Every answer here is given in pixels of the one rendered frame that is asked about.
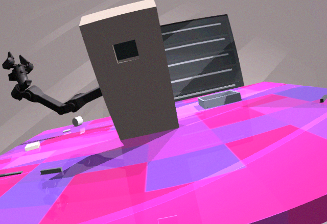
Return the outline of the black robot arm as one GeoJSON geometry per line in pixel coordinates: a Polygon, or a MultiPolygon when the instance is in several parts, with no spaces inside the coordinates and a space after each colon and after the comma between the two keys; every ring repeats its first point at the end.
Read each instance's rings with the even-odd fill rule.
{"type": "Polygon", "coordinates": [[[43,104],[44,106],[57,112],[59,115],[63,115],[68,112],[75,113],[86,103],[89,103],[90,101],[102,96],[100,87],[97,87],[87,93],[76,94],[69,101],[63,104],[58,100],[45,95],[36,85],[28,88],[31,85],[32,80],[29,80],[26,74],[20,75],[17,79],[15,79],[15,76],[14,70],[12,70],[12,73],[8,74],[9,81],[18,82],[11,92],[11,96],[14,99],[20,101],[22,98],[25,98],[31,102],[43,104]]]}

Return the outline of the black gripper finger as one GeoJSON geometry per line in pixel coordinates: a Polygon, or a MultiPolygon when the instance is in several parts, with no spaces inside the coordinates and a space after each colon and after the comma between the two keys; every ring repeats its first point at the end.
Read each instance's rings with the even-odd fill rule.
{"type": "Polygon", "coordinates": [[[19,58],[20,58],[20,62],[22,65],[26,65],[26,63],[30,63],[29,61],[27,61],[23,56],[19,55],[19,58]]]}
{"type": "Polygon", "coordinates": [[[13,55],[10,52],[8,52],[8,57],[14,59],[13,55]]]}

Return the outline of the dark grey rectangular panel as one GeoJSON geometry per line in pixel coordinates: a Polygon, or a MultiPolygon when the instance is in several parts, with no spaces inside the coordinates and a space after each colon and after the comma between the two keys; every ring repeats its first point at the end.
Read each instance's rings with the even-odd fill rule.
{"type": "Polygon", "coordinates": [[[154,0],[83,16],[79,28],[119,139],[179,128],[154,0]]]}

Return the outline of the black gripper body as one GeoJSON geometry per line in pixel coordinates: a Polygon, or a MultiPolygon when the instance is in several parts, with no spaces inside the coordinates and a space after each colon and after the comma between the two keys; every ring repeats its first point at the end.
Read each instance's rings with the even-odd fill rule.
{"type": "Polygon", "coordinates": [[[2,64],[3,69],[8,69],[10,70],[10,68],[14,69],[15,72],[15,79],[17,79],[20,75],[22,74],[29,74],[32,69],[34,68],[33,64],[31,63],[26,63],[26,65],[22,65],[22,64],[14,64],[14,59],[13,58],[7,58],[6,61],[2,64]]]}

